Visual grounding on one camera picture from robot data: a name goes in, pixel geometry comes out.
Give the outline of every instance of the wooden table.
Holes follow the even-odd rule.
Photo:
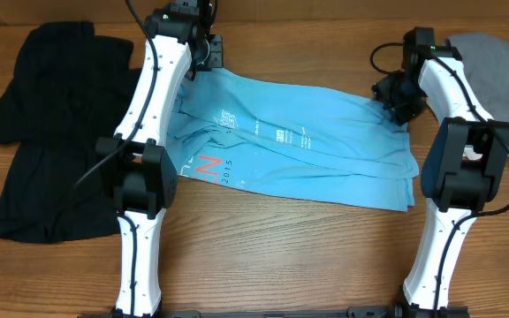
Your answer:
[[[336,88],[370,96],[382,75],[368,64],[378,44],[401,41],[414,26],[431,26],[442,41],[480,30],[509,41],[508,19],[353,19],[222,23],[225,65],[258,80]],[[29,26],[0,26],[0,95]],[[136,43],[135,24],[99,25],[98,34]],[[398,49],[378,54],[397,68]],[[422,166],[437,131],[426,112],[410,126]],[[0,146],[0,192],[17,146]],[[338,204],[270,198],[181,178],[163,224],[161,281],[166,310],[203,312],[341,309],[391,303],[414,262],[425,200],[395,213]],[[509,201],[509,163],[500,194]],[[75,317],[107,312],[119,287],[118,236],[42,246],[0,240],[0,316]],[[451,288],[453,305],[473,317],[509,317],[509,213],[477,221],[467,236]]]

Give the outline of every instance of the blue t-shirt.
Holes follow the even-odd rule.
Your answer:
[[[419,168],[382,104],[223,69],[184,81],[168,129],[179,174],[254,193],[406,211]]]

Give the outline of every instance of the clothing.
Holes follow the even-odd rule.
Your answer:
[[[185,81],[168,153],[182,176],[254,193],[406,211],[417,162],[379,102],[226,70]]]
[[[496,120],[509,122],[509,43],[483,33],[449,40],[463,56],[465,76],[479,102]]]
[[[20,141],[0,197],[0,239],[31,243],[118,233],[116,210],[99,174],[73,194],[95,164],[99,136],[112,136],[139,72],[129,72],[133,44],[94,36],[90,22],[48,23],[20,49],[0,98],[0,143]]]

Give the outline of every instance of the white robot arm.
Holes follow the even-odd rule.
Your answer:
[[[433,29],[417,27],[401,45],[404,71],[385,72],[389,76],[376,83],[373,92],[399,124],[418,116],[427,97],[440,124],[422,168],[426,222],[397,305],[388,311],[386,307],[353,307],[348,316],[468,318],[466,308],[447,307],[449,286],[468,230],[484,203],[498,192],[508,154],[509,124],[493,121],[480,106],[465,78],[459,52],[451,46],[435,46]],[[373,67],[379,70],[372,57]]]
[[[99,171],[118,209],[122,242],[121,288],[109,317],[161,313],[161,228],[178,182],[165,150],[167,129],[186,74],[223,66],[222,38],[209,34],[215,16],[211,9],[209,0],[176,0],[147,17],[143,30],[148,41],[133,99],[114,138],[99,139],[96,145],[98,159],[115,155],[100,163]],[[132,160],[135,156],[141,163]]]

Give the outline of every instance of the black cable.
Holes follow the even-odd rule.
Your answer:
[[[375,70],[379,71],[380,73],[387,74],[387,75],[392,75],[392,74],[396,73],[397,71],[387,72],[387,71],[384,71],[384,70],[378,68],[374,64],[374,55],[375,55],[375,53],[377,53],[378,50],[380,50],[382,48],[390,47],[390,46],[403,46],[403,45],[404,45],[404,43],[391,42],[391,43],[385,43],[385,44],[382,44],[382,45],[376,47],[370,54],[370,64],[372,65],[372,67]],[[434,57],[429,52],[421,51],[418,49],[416,50],[416,52],[418,54],[423,55],[426,59],[435,60],[438,64],[440,64],[443,68],[445,68],[451,74],[451,76],[453,76],[455,78],[455,80],[459,84],[462,94],[465,96],[465,100],[467,101],[467,106],[470,109],[470,111],[482,123],[482,125],[484,125],[484,127],[490,131],[492,136],[498,140],[498,143],[500,144],[500,146],[502,146],[504,148],[504,150],[507,152],[507,154],[509,155],[509,145],[506,144],[505,140],[496,132],[496,130],[488,123],[488,121],[486,121],[486,119],[484,119],[478,113],[478,111],[476,110],[476,107],[473,105],[473,102],[470,99],[470,96],[468,94],[467,88],[465,87],[465,84],[463,83],[462,79],[460,79],[457,72],[454,71],[451,67],[449,67],[449,65],[447,65],[445,62],[443,62],[440,58]],[[473,214],[471,214],[470,216],[464,217],[463,219],[459,220],[453,226],[451,233],[449,234],[449,238],[445,242],[443,253],[441,255],[441,260],[439,262],[439,268],[437,269],[437,276],[436,276],[437,284],[436,284],[436,289],[435,289],[435,299],[434,299],[433,311],[432,311],[433,316],[439,316],[439,312],[437,310],[438,310],[439,294],[441,292],[441,280],[442,280],[441,276],[443,275],[444,261],[445,261],[445,258],[447,257],[447,254],[449,253],[449,248],[451,246],[451,242],[452,242],[453,237],[455,236],[455,233],[460,229],[460,226],[464,222],[466,222],[470,219],[473,219],[476,217],[484,217],[484,216],[497,216],[497,215],[505,213],[508,210],[509,210],[509,203],[506,204],[504,207],[496,209],[494,211],[489,211],[489,212],[475,212],[475,211],[473,211]]]
[[[379,50],[381,50],[383,48],[387,48],[387,47],[394,47],[394,46],[404,46],[404,43],[399,43],[399,42],[385,43],[385,44],[377,46],[375,49],[372,50],[372,52],[370,53],[370,64],[372,65],[372,67],[375,70],[377,70],[378,72],[380,72],[382,74],[386,74],[386,75],[392,75],[392,74],[399,72],[399,71],[392,71],[392,72],[385,71],[385,70],[381,69],[380,67],[376,66],[376,64],[375,64],[375,54]]]
[[[130,318],[134,318],[134,297],[135,297],[135,286],[137,282],[134,280],[135,272],[137,269],[137,227],[134,226],[133,220],[131,220],[128,216],[124,216],[122,214],[118,214],[118,217],[124,219],[129,223],[131,227],[131,232],[133,234],[133,260],[131,263],[131,283],[129,287],[131,288],[131,313],[129,315]]]
[[[115,149],[115,151],[113,151],[112,153],[107,155],[105,158],[103,158],[99,163],[97,163],[90,170],[88,170],[83,176],[81,176],[81,178],[78,179],[78,181],[76,181],[76,183],[73,186],[73,190],[74,190],[74,191],[72,191],[73,193],[75,193],[75,189],[77,189],[81,185],[81,183],[87,179],[87,177],[89,177],[92,173],[99,170],[99,167],[101,167],[106,162],[111,160],[111,158],[118,155],[118,153],[121,152],[123,149],[125,149],[127,147],[127,145],[131,142],[131,140],[133,140],[134,136],[137,134],[137,132],[141,128],[142,119],[145,117],[145,113],[147,112],[148,104],[150,103],[150,99],[152,98],[152,94],[155,90],[156,74],[157,74],[156,70],[158,70],[158,56],[156,55],[155,44],[152,42],[152,38],[150,37],[148,32],[145,30],[145,26],[142,24],[141,19],[139,18],[137,13],[134,11],[133,6],[131,5],[131,0],[125,0],[125,3],[127,4],[127,8],[129,8],[129,11],[133,15],[135,21],[137,21],[137,24],[139,24],[139,27],[141,27],[142,32],[147,37],[148,44],[150,45],[150,49],[152,50],[155,71],[152,73],[152,80],[150,81],[150,88],[148,89],[147,99],[145,100],[145,102],[142,106],[142,110],[139,115],[139,118],[135,122],[134,128],[131,131],[131,133],[129,134],[129,136],[125,139],[125,141],[121,144],[121,146],[119,146],[117,149]]]
[[[217,16],[217,6],[218,1],[216,0],[215,5],[213,6],[213,13],[211,13],[211,26],[213,26],[214,23],[216,23],[216,16]]]

